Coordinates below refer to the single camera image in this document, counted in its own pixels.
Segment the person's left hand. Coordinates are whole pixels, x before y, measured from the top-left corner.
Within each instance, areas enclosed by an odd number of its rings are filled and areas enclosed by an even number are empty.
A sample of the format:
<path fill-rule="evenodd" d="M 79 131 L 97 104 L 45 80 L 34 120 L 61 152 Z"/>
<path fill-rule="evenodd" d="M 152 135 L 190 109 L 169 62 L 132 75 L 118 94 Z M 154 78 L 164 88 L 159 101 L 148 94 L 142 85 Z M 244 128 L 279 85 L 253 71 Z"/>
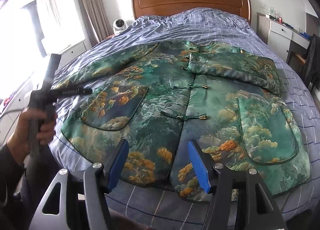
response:
<path fill-rule="evenodd" d="M 24 109 L 19 118 L 14 133 L 7 141 L 8 149 L 19 166 L 22 166 L 25 158 L 30 152 L 30 125 L 35 120 L 46 120 L 47 113 L 40 109 L 26 108 Z M 35 131 L 37 132 L 35 138 L 39 141 L 40 145 L 45 146 L 52 142 L 56 132 L 56 119 L 57 113 L 54 113 L 53 118 L 43 123 L 38 131 L 37 126 Z"/>

